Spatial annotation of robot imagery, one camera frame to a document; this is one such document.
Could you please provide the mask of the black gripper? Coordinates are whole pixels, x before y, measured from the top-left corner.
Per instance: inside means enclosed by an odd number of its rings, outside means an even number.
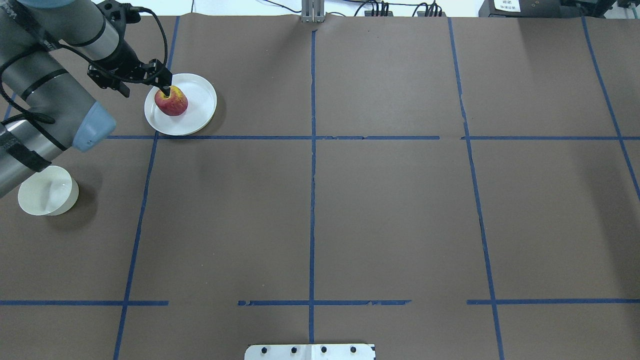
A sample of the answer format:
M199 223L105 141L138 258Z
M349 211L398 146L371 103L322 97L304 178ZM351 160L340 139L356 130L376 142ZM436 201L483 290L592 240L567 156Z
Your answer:
M119 43L108 57L89 64L87 75L101 89L112 89L128 98L126 84L144 84L157 87L163 97L171 94L173 74L162 61L153 58L147 63L126 42Z

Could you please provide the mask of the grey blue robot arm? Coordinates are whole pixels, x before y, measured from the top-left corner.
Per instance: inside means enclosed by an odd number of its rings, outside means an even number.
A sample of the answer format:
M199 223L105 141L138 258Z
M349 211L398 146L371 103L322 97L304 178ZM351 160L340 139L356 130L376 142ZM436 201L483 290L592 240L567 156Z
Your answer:
M125 39L126 27L151 15L163 59L143 62ZM87 63L101 89L130 96L130 84L170 94L169 44L153 10L104 0L3 0L1 98L14 116L1 121L1 194L6 196L70 148L87 152L114 132L116 121L53 56L64 49Z

